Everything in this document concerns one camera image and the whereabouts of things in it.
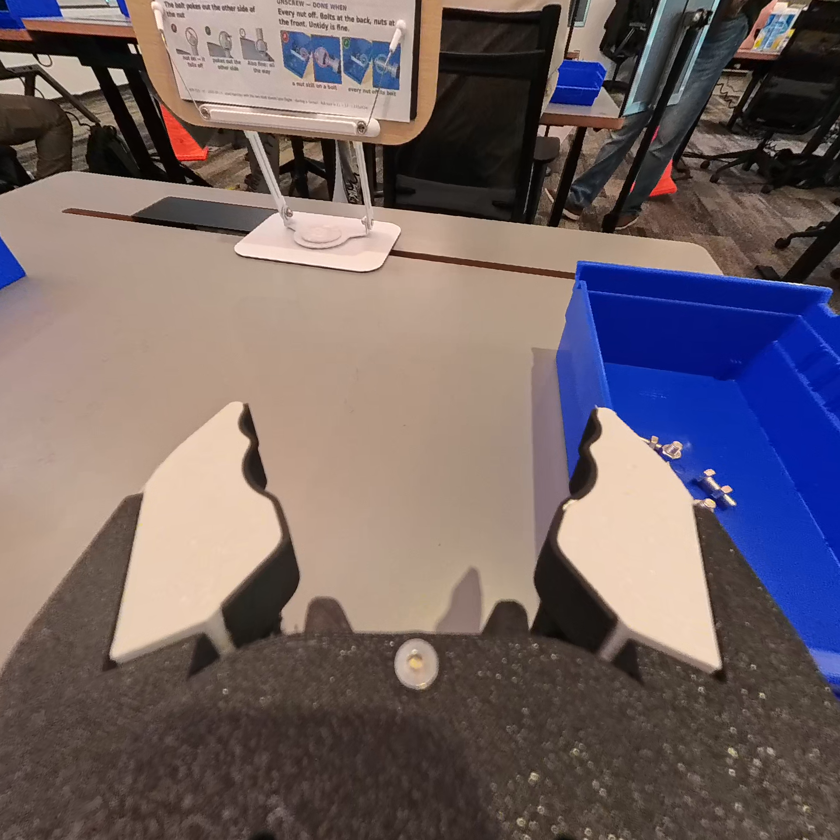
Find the white document stand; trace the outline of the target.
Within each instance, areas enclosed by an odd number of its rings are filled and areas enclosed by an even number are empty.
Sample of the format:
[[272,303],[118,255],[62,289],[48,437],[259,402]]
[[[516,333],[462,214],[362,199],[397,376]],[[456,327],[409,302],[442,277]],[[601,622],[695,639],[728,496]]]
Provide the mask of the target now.
[[[276,212],[235,246],[238,256],[297,266],[369,272],[381,268],[401,234],[398,225],[375,220],[364,159],[365,144],[402,145],[417,137],[434,110],[442,27],[442,2],[421,2],[415,31],[416,113],[408,122],[331,118],[258,108],[207,105],[179,92],[167,48],[152,14],[152,1],[127,2],[143,63],[164,105],[194,126],[245,133],[266,179]],[[298,211],[282,195],[262,134],[351,143],[360,168],[364,209],[360,216]]]

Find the brown top office desk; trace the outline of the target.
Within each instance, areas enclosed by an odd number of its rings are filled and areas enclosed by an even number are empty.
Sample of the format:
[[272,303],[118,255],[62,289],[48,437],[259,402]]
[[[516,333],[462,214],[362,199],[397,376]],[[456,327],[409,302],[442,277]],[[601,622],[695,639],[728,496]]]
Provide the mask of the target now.
[[550,103],[542,112],[539,125],[547,129],[572,129],[570,148],[561,172],[558,190],[553,199],[548,226],[556,228],[562,219],[565,203],[578,169],[585,135],[589,130],[621,129],[625,120],[610,94],[601,89],[590,106]]
[[[117,129],[142,177],[208,186],[200,175],[181,163],[175,155],[161,109],[154,101],[139,42],[127,18],[33,17],[22,20],[20,28],[2,24],[1,47],[3,53],[78,60],[95,76]],[[154,152],[149,151],[112,77],[114,70],[120,70],[126,77]]]

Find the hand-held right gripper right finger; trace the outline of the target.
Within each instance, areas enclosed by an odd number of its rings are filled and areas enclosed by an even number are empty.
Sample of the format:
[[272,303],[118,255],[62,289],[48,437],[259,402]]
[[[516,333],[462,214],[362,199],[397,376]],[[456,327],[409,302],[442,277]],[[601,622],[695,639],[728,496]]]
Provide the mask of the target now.
[[534,585],[536,634],[625,670],[638,646],[722,670],[694,500],[610,408],[590,414]]

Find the black stand pole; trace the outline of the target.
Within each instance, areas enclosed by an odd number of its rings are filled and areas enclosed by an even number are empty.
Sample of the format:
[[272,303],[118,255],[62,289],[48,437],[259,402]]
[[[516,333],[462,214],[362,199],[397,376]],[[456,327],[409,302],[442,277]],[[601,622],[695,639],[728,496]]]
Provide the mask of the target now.
[[623,114],[628,114],[641,112],[645,106],[647,122],[615,204],[602,219],[603,233],[616,231],[661,118],[670,99],[680,97],[685,86],[684,76],[690,72],[690,64],[697,56],[716,5],[716,2],[658,2],[656,6],[625,100],[630,109],[623,107]]

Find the black mesh office chair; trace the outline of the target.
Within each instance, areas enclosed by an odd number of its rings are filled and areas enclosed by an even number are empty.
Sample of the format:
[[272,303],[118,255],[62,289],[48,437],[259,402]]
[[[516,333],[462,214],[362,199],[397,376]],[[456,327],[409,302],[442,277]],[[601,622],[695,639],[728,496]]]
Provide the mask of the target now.
[[389,208],[530,224],[559,142],[538,139],[564,59],[560,2],[449,2],[426,127],[382,150]]

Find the printed instruction sheet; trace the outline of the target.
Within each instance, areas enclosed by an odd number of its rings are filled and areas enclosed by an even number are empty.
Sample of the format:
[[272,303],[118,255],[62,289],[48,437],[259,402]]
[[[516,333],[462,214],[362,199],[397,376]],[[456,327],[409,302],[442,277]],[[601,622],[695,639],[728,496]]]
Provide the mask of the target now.
[[154,22],[195,103],[407,123],[414,1],[163,1]]

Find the black backpack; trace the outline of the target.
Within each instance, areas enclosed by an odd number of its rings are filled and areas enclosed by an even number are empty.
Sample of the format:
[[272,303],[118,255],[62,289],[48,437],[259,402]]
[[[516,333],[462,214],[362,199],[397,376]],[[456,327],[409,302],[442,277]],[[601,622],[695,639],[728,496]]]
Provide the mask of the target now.
[[94,124],[89,129],[85,155],[90,173],[140,179],[142,171],[119,136],[110,125]]

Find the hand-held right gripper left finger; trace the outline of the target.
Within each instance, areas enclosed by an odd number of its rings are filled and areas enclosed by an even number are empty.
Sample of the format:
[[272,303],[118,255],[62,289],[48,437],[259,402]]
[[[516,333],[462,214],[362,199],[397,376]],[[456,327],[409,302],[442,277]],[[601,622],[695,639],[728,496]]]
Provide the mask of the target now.
[[250,407],[231,402],[146,481],[109,657],[195,639],[223,657],[279,635],[300,571]]

